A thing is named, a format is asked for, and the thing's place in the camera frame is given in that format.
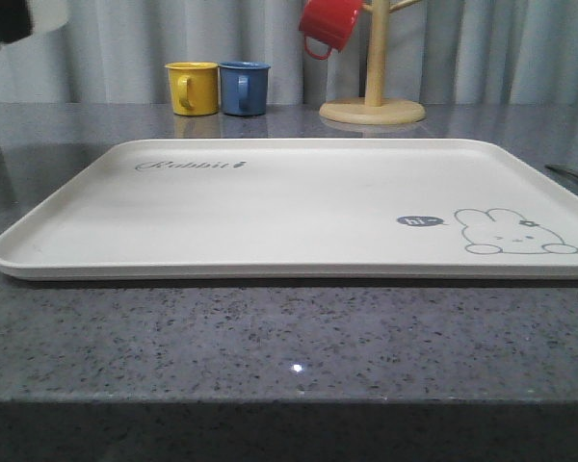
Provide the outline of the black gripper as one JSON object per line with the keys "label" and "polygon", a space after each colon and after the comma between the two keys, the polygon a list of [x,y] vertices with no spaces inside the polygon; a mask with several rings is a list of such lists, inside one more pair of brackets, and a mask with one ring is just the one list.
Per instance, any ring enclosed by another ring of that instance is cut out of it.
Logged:
{"label": "black gripper", "polygon": [[33,19],[26,0],[0,0],[0,46],[31,36]]}

